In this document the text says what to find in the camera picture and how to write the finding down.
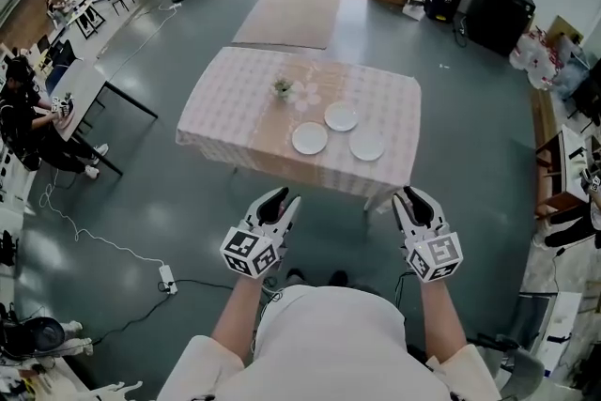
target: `shoe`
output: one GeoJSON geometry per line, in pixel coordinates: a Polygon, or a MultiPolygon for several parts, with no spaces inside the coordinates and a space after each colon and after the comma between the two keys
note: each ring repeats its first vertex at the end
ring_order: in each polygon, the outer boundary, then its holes
{"type": "MultiPolygon", "coordinates": [[[[109,151],[109,145],[108,144],[102,144],[102,146],[95,146],[94,149],[101,156],[106,156],[106,153],[109,151]]],[[[92,165],[96,165],[99,162],[100,162],[100,158],[94,156],[94,159],[92,160],[92,165]]]]}
{"type": "Polygon", "coordinates": [[[304,274],[302,273],[301,270],[298,270],[296,268],[292,268],[291,270],[288,271],[288,274],[285,276],[285,278],[286,278],[286,280],[288,280],[292,276],[300,277],[305,283],[307,282],[307,280],[304,278],[304,274]]]}
{"type": "Polygon", "coordinates": [[[85,167],[85,175],[91,179],[96,179],[100,171],[96,167],[92,167],[91,165],[87,165],[85,167]]]}
{"type": "Polygon", "coordinates": [[[532,246],[542,249],[543,251],[548,250],[548,246],[545,244],[545,238],[547,237],[547,233],[545,232],[537,232],[532,236],[532,246]]]}
{"type": "Polygon", "coordinates": [[[335,285],[337,287],[347,287],[348,286],[348,274],[345,270],[338,270],[335,272],[330,280],[328,281],[328,285],[335,285]]]}

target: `white plate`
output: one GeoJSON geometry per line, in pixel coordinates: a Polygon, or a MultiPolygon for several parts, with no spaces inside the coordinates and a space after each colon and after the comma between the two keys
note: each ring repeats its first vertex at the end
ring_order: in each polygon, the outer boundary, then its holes
{"type": "Polygon", "coordinates": [[[328,144],[326,128],[316,122],[300,124],[292,132],[292,146],[300,152],[311,156],[323,150],[328,144]]]}
{"type": "Polygon", "coordinates": [[[357,125],[357,111],[346,102],[335,102],[326,109],[326,124],[334,131],[350,131],[357,125]]]}
{"type": "Polygon", "coordinates": [[[350,134],[348,146],[353,155],[362,161],[375,161],[384,153],[384,138],[375,130],[357,129],[350,134]]]}

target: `black speaker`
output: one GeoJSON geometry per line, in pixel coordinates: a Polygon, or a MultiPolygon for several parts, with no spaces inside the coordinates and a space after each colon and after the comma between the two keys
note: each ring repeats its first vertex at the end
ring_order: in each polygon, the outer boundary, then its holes
{"type": "Polygon", "coordinates": [[[532,0],[471,0],[466,25],[471,40],[509,55],[534,15],[532,0]]]}

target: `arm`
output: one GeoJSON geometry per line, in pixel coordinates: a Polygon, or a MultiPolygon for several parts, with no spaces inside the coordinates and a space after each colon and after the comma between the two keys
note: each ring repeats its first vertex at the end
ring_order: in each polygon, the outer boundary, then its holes
{"type": "Polygon", "coordinates": [[[58,118],[58,113],[51,113],[44,117],[38,117],[31,121],[31,130],[39,129],[40,127],[50,124],[56,118],[58,118]]]}
{"type": "Polygon", "coordinates": [[[211,335],[242,360],[248,355],[253,341],[262,285],[263,278],[240,276],[211,335]]]}
{"type": "Polygon", "coordinates": [[[601,193],[589,190],[589,195],[591,196],[591,200],[601,210],[601,193]]]}
{"type": "Polygon", "coordinates": [[[40,98],[38,100],[38,107],[41,107],[42,109],[46,109],[47,111],[52,111],[53,106],[50,105],[49,102],[46,102],[46,100],[40,98]]]}
{"type": "Polygon", "coordinates": [[[468,344],[451,296],[443,281],[421,283],[424,305],[425,351],[439,362],[451,359],[468,344]]]}

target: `flower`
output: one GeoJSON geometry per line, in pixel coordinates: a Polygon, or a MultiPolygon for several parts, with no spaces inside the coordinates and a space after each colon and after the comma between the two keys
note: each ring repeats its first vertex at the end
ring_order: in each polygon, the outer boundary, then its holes
{"type": "Polygon", "coordinates": [[[295,82],[291,89],[287,101],[294,103],[294,107],[299,112],[305,112],[309,105],[318,105],[321,102],[321,96],[317,94],[317,84],[309,83],[304,85],[301,82],[295,82]]]}

